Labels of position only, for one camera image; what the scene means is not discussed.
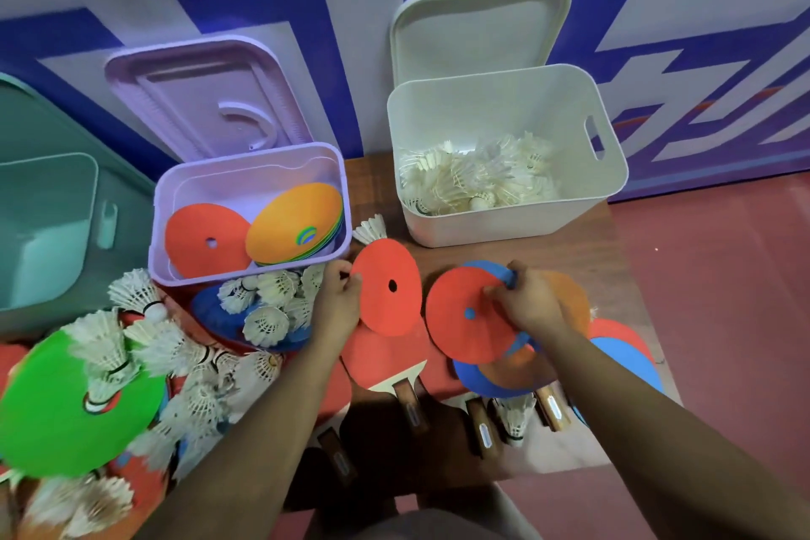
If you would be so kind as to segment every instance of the left hand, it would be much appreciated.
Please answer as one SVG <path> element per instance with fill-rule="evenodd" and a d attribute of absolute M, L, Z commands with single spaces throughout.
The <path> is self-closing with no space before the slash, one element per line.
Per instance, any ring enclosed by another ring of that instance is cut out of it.
<path fill-rule="evenodd" d="M 327 340 L 343 348 L 359 323 L 359 291 L 363 280 L 359 273 L 350 278 L 341 278 L 349 273 L 351 263 L 347 260 L 331 260 L 323 272 L 323 283 L 315 298 L 312 314 L 313 340 Z"/>

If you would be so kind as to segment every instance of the blue painted wall graphic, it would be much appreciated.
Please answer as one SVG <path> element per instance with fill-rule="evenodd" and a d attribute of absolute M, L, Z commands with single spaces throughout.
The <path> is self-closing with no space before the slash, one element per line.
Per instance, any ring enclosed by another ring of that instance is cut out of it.
<path fill-rule="evenodd" d="M 387 27 L 402 1 L 0 0 L 0 71 L 157 178 L 175 161 L 106 89 L 105 55 L 243 33 L 277 53 L 313 135 L 358 157 L 390 148 Z M 548 63 L 599 84 L 629 159 L 619 198 L 810 168 L 809 8 L 572 0 Z"/>

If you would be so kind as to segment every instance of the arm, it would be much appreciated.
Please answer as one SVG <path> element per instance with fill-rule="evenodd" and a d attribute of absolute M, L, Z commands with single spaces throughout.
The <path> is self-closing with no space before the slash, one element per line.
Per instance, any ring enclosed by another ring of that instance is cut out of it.
<path fill-rule="evenodd" d="M 540 271 L 520 263 L 510 267 L 518 272 L 516 288 L 499 287 L 491 295 L 540 343 L 625 482 L 632 478 L 675 509 L 686 508 L 726 531 L 757 538 L 810 538 L 810 504 L 573 331 Z M 639 505 L 648 516 L 649 508 Z"/>
<path fill-rule="evenodd" d="M 332 261 L 315 300 L 309 343 L 208 456 L 177 485 L 138 537 L 267 538 L 312 434 L 329 373 L 359 320 L 360 279 Z"/>

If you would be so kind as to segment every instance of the purple storage box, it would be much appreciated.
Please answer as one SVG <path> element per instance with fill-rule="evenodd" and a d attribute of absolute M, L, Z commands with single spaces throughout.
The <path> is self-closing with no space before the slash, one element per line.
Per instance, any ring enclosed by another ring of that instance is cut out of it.
<path fill-rule="evenodd" d="M 122 51 L 105 75 L 113 92 L 185 162 L 155 189 L 149 273 L 164 286 L 304 268 L 342 256 L 351 242 L 343 157 L 312 135 L 278 59 L 253 39 L 225 36 Z M 252 222 L 279 194 L 323 182 L 343 197 L 343 224 L 317 254 L 290 263 L 183 278 L 164 248 L 177 209 L 215 203 Z"/>

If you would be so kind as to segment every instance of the forearm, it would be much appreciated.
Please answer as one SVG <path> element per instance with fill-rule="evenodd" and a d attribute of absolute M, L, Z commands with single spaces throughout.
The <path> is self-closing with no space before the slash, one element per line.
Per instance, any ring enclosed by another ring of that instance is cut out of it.
<path fill-rule="evenodd" d="M 582 336 L 543 336 L 565 390 L 617 466 L 756 537 L 810 537 L 807 503 L 752 457 Z"/>
<path fill-rule="evenodd" d="M 339 354 L 339 342 L 314 338 L 178 484 L 138 536 L 266 538 L 312 433 Z"/>

